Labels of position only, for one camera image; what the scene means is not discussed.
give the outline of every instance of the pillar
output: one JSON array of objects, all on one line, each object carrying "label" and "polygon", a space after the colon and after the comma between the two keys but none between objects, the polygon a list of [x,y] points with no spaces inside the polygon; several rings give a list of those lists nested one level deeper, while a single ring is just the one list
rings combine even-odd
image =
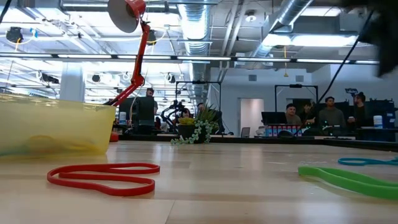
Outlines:
[{"label": "pillar", "polygon": [[86,77],[81,63],[63,62],[60,100],[85,101]]}]

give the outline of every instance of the red object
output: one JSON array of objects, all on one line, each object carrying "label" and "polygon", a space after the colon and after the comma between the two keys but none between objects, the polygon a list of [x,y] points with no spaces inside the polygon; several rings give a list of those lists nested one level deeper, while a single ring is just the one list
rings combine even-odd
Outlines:
[{"label": "red object", "polygon": [[[118,169],[125,167],[148,167],[148,169]],[[79,189],[97,190],[104,194],[112,196],[137,196],[142,194],[148,194],[155,190],[155,181],[143,177],[129,177],[125,175],[104,175],[104,174],[73,174],[71,172],[77,171],[91,171],[91,172],[103,172],[112,174],[153,174],[160,172],[160,166],[148,163],[124,163],[124,164],[90,164],[90,165],[73,165],[59,167],[51,170],[47,173],[47,180],[52,184],[57,184],[66,187],[74,187]],[[146,184],[142,187],[135,187],[130,189],[115,189],[102,184],[77,182],[72,180],[65,180],[61,178],[69,179],[81,179],[81,180],[113,180],[123,182],[133,182],[139,184]]]},{"label": "red object", "polygon": [[119,134],[118,133],[111,133],[111,139],[109,140],[110,142],[117,142],[119,141]]},{"label": "red object", "polygon": [[[145,12],[145,2],[143,0],[125,0],[126,3],[129,4],[131,10],[134,12],[137,20],[143,15]],[[134,65],[134,71],[132,73],[131,85],[127,87],[123,92],[121,92],[115,99],[105,103],[106,105],[117,106],[120,105],[124,99],[126,99],[134,90],[138,87],[142,86],[145,82],[144,77],[141,75],[141,65],[142,58],[144,56],[145,47],[148,41],[148,35],[150,31],[150,26],[142,19],[139,21],[142,29],[141,43],[139,44],[139,50],[136,57],[136,62]]]}]

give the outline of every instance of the chair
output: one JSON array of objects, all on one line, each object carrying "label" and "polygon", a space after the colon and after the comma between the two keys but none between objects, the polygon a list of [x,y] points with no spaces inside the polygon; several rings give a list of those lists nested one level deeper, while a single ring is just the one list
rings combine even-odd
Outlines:
[{"label": "chair", "polygon": [[250,138],[250,127],[242,128],[241,138]]}]

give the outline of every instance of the red desk lamp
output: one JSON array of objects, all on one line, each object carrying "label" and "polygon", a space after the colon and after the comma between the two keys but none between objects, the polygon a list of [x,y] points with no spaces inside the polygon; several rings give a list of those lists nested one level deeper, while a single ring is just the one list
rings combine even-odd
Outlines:
[{"label": "red desk lamp", "polygon": [[145,82],[144,77],[141,75],[141,64],[150,30],[147,22],[142,20],[145,9],[144,0],[109,0],[108,2],[108,13],[116,27],[123,32],[131,33],[140,24],[142,37],[132,73],[131,85],[115,97],[115,99],[106,102],[105,105],[120,105],[124,99]]}]

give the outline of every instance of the red rubber band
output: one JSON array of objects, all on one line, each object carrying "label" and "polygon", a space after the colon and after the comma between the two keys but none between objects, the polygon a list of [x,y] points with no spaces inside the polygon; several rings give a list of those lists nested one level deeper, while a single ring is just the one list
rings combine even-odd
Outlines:
[{"label": "red rubber band", "polygon": [[[118,169],[125,167],[147,167],[148,169]],[[72,165],[59,167],[47,173],[47,180],[52,184],[57,184],[65,187],[74,187],[79,189],[97,190],[104,194],[113,196],[137,196],[148,194],[155,190],[155,181],[143,177],[129,177],[125,175],[104,175],[104,174],[71,174],[76,171],[93,171],[93,172],[107,172],[112,174],[153,174],[160,172],[160,166],[148,163],[125,163],[125,164],[90,164],[90,165]],[[145,184],[142,187],[134,187],[130,189],[115,189],[107,187],[102,184],[77,182],[69,179],[83,179],[83,180],[113,180],[123,182],[133,182],[138,184]]]}]

